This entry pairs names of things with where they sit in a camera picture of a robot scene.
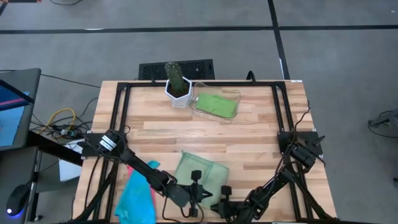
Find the yellow cable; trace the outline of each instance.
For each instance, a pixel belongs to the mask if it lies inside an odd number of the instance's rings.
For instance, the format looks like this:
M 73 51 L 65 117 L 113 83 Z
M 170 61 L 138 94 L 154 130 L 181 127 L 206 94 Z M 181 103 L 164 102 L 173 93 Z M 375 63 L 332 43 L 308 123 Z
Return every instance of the yellow cable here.
M 47 122 L 47 124 L 37 133 L 37 134 L 42 134 L 43 133 L 43 131 L 49 126 L 49 124 L 52 122 L 52 120 L 54 119 L 54 117 L 56 116 L 56 115 L 58 115 L 59 113 L 61 113 L 61 112 L 64 112 L 64 111 L 71 111 L 72 112 L 72 114 L 73 114 L 73 120 L 72 120 L 72 122 L 70 123 L 70 125 L 69 125 L 69 127 L 68 127 L 68 130 L 71 128 L 71 126 L 73 125 L 73 123 L 75 122 L 75 120 L 76 120 L 76 113 L 75 113 L 75 111 L 73 110 L 73 109 L 71 109 L 71 108 L 64 108 L 64 109 L 60 109 L 60 110 L 58 110 L 57 112 L 55 112 L 53 115 L 51 115 L 51 118 L 49 119 L 49 121 Z

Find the wooden table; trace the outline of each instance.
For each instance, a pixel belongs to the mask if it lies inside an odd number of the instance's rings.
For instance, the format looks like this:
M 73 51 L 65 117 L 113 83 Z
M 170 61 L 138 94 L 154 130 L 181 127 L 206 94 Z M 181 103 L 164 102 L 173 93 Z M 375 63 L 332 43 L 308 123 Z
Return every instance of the wooden table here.
M 103 82 L 97 108 L 95 111 L 93 132 L 103 133 L 109 128 L 113 110 L 117 82 Z M 294 123 L 307 110 L 307 97 L 302 82 L 286 81 L 290 109 Z M 181 151 L 196 154 L 202 158 L 218 162 L 229 167 L 227 185 L 232 186 L 233 200 L 244 200 L 246 195 L 257 186 L 264 185 L 275 172 L 280 160 L 276 134 L 279 130 L 275 114 L 272 90 L 267 86 L 227 87 L 239 90 L 242 94 L 239 113 L 231 124 L 220 124 L 192 116 L 190 108 L 176 109 L 164 94 L 164 87 L 134 87 L 131 89 L 126 124 L 131 127 L 127 135 L 129 147 L 142 160 L 160 162 L 160 170 L 175 173 L 181 158 Z M 119 104 L 120 120 L 124 95 Z M 279 93 L 285 127 L 285 109 Z M 310 131 L 314 128 L 310 114 L 298 125 L 299 131 Z M 85 194 L 95 158 L 84 161 L 81 177 L 76 192 L 73 214 L 77 217 L 83 210 Z M 100 160 L 90 187 L 89 201 L 98 189 L 101 170 Z M 336 216 L 325 169 L 317 162 L 305 175 L 309 191 L 327 213 Z M 114 197 L 113 211 L 119 201 L 121 192 L 128 180 L 126 165 L 119 165 Z M 305 216 L 302 195 L 299 189 L 298 199 L 302 216 Z M 101 203 L 100 218 L 104 217 L 106 192 Z M 162 222 L 164 198 L 156 196 L 156 214 Z M 194 222 L 195 218 L 183 218 L 180 210 L 171 201 L 167 203 L 165 216 L 180 221 Z M 294 221 L 294 211 L 289 186 L 277 192 L 269 203 L 269 208 L 261 218 L 262 221 Z M 111 222 L 118 222 L 111 217 Z M 205 222 L 223 222 L 218 214 L 205 210 Z

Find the black mat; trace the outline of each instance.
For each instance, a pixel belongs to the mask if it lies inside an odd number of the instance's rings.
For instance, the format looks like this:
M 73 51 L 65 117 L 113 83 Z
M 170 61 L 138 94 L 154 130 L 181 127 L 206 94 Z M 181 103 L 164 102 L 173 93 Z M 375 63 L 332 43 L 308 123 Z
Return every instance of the black mat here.
M 164 65 L 167 62 L 143 63 L 139 65 L 139 80 L 168 80 Z M 182 75 L 189 80 L 214 80 L 213 60 L 189 60 L 176 62 Z

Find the green cloth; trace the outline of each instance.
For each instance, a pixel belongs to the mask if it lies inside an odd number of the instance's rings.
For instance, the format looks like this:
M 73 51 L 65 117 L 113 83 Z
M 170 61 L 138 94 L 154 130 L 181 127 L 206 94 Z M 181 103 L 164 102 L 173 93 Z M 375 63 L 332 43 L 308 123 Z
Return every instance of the green cloth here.
M 202 184 L 205 190 L 213 194 L 213 196 L 203 199 L 200 203 L 202 207 L 210 208 L 220 201 L 221 186 L 225 185 L 228 179 L 229 169 L 221 164 L 208 161 L 187 152 L 182 152 L 180 163 L 175 171 L 177 183 L 191 185 L 193 182 L 191 173 L 194 170 L 201 171 L 201 179 L 198 183 Z
M 227 100 L 220 95 L 200 93 L 196 108 L 222 118 L 233 118 L 236 115 L 237 102 Z

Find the computer mouse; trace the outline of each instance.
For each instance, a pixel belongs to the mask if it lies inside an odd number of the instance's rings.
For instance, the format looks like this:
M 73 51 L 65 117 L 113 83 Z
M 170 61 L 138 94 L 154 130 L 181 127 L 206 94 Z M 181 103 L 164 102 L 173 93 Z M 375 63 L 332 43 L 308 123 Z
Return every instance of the computer mouse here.
M 6 212 L 10 216 L 18 215 L 29 197 L 29 185 L 22 184 L 16 187 L 7 201 Z

